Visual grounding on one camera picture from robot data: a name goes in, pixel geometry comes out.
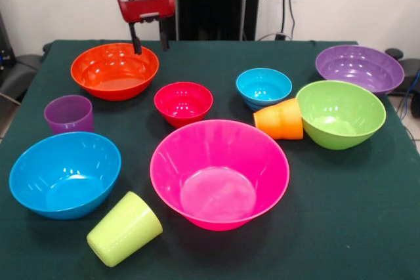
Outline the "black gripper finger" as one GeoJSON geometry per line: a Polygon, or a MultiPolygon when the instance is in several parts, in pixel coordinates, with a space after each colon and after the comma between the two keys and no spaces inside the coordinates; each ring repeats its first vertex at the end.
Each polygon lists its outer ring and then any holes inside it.
{"type": "Polygon", "coordinates": [[[132,22],[128,23],[129,25],[129,31],[131,35],[131,41],[133,44],[133,49],[135,54],[141,55],[142,54],[142,43],[141,40],[138,38],[136,31],[135,31],[135,24],[132,22]]]}
{"type": "Polygon", "coordinates": [[[161,43],[162,50],[164,52],[169,50],[169,40],[167,38],[167,25],[164,18],[159,20],[159,40],[161,43]]]}

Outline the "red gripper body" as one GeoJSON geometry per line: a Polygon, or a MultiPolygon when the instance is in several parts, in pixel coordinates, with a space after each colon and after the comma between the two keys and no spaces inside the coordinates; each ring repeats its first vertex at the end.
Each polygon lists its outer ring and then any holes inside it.
{"type": "Polygon", "coordinates": [[[168,18],[175,13],[175,0],[117,0],[126,23],[168,18]]]}

